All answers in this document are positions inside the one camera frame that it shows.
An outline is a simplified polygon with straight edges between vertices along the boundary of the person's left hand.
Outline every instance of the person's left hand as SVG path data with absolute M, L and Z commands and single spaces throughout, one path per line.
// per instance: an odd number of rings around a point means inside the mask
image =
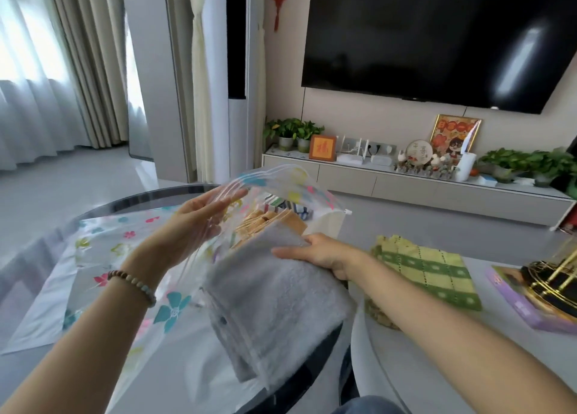
M 128 256 L 122 270 L 148 282 L 151 288 L 155 287 L 170 268 L 220 233 L 219 223 L 226 208 L 248 193 L 247 189 L 242 189 L 233 196 L 211 202 L 220 191 L 222 187 L 184 203 Z

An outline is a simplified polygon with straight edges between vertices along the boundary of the forearm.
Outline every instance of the forearm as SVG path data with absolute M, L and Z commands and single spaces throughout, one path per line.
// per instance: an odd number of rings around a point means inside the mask
M 123 269 L 137 277 L 141 273 L 133 264 L 124 265 Z M 0 408 L 0 414 L 102 414 L 147 307 L 142 291 L 126 280 L 111 279 L 98 299 Z
M 577 397 L 508 338 L 413 285 L 372 257 L 356 280 L 478 412 L 569 413 Z

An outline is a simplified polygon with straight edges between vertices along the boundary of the orange framed picture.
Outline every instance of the orange framed picture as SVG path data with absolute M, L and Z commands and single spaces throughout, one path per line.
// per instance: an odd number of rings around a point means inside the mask
M 310 139 L 309 159 L 336 160 L 336 136 L 313 135 Z
M 461 147 L 463 141 L 471 130 L 475 128 L 475 133 L 472 134 L 471 142 L 467 147 L 467 151 L 471 149 L 472 143 L 479 132 L 482 119 L 479 118 L 465 118 L 463 116 L 438 115 L 435 121 L 435 127 L 431 134 L 430 144 L 433 146 L 433 152 L 439 157 L 449 154 L 453 162 L 458 162 L 461 159 Z

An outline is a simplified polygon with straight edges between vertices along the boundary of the cartoon girl illustration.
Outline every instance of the cartoon girl illustration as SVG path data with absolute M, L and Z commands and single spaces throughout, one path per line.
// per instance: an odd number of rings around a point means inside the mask
M 447 147 L 447 151 L 445 152 L 445 154 L 449 154 L 451 155 L 452 159 L 457 159 L 461 152 L 461 147 L 463 145 L 463 140 L 457 138 L 453 138 L 451 139 L 451 141 L 449 142 L 449 147 Z

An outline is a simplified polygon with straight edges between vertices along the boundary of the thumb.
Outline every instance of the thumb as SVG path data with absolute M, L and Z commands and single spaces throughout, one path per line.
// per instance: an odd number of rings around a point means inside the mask
M 222 200 L 216 200 L 211 203 L 208 203 L 205 207 L 198 209 L 192 214 L 196 217 L 197 220 L 201 221 L 208 221 L 217 213 L 222 212 L 226 209 L 231 202 L 231 198 L 223 198 Z
M 309 245 L 306 247 L 275 247 L 270 251 L 279 259 L 298 259 L 311 262 L 313 257 L 313 251 Z

